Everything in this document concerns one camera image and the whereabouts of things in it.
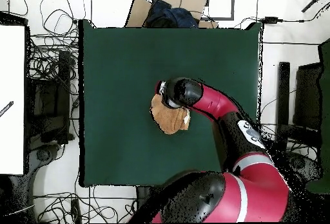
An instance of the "blue cloth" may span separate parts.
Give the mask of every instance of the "blue cloth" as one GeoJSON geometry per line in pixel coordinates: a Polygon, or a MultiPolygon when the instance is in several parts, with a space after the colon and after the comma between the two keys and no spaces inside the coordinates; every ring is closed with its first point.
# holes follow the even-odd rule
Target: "blue cloth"
{"type": "Polygon", "coordinates": [[[148,28],[196,28],[198,24],[189,11],[171,8],[171,5],[158,0],[151,7],[146,21],[148,28]]]}

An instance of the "towel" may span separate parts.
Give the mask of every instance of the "towel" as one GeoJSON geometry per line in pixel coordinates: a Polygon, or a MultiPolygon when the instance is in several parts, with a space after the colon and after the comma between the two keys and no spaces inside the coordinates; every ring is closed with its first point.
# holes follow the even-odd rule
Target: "towel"
{"type": "Polygon", "coordinates": [[[155,95],[152,98],[150,113],[165,134],[171,135],[179,129],[187,130],[189,127],[189,110],[184,108],[169,109],[162,104],[161,95],[155,95]]]}

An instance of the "cloth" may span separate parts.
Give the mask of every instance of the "cloth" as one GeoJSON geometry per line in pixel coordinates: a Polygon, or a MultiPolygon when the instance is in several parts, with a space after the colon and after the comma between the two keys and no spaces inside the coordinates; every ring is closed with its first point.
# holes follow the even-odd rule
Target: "cloth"
{"type": "Polygon", "coordinates": [[[179,129],[188,130],[189,110],[188,109],[169,109],[162,104],[162,96],[155,95],[151,100],[150,113],[153,120],[165,134],[174,134],[179,129]]]}
{"type": "Polygon", "coordinates": [[[153,4],[146,26],[148,28],[199,28],[189,11],[183,8],[171,8],[171,5],[162,0],[153,4]]]}

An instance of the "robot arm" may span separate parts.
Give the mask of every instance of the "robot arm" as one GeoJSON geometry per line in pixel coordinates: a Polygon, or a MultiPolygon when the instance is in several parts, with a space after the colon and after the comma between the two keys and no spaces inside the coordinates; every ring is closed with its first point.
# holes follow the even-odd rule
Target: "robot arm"
{"type": "MultiPolygon", "coordinates": [[[[289,188],[260,135],[242,118],[235,103],[222,92],[187,78],[160,82],[156,93],[169,108],[187,107],[211,120],[225,172],[185,174],[165,186],[162,205],[164,199],[168,202],[152,222],[281,221],[287,211],[289,188]]],[[[131,222],[143,218],[150,203],[146,202],[131,222]]]]}

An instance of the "green mat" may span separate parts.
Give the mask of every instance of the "green mat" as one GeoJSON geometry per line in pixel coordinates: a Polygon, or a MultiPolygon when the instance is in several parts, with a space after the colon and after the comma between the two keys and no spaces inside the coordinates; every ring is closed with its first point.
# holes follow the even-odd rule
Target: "green mat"
{"type": "Polygon", "coordinates": [[[210,121],[191,113],[187,131],[165,135],[151,99],[158,80],[201,79],[255,120],[260,29],[95,29],[83,21],[84,186],[159,185],[187,169],[220,171],[210,121]]]}
{"type": "Polygon", "coordinates": [[[309,182],[307,190],[313,193],[330,194],[330,39],[318,48],[324,71],[320,78],[322,98],[322,146],[320,161],[324,170],[321,180],[309,182]]]}

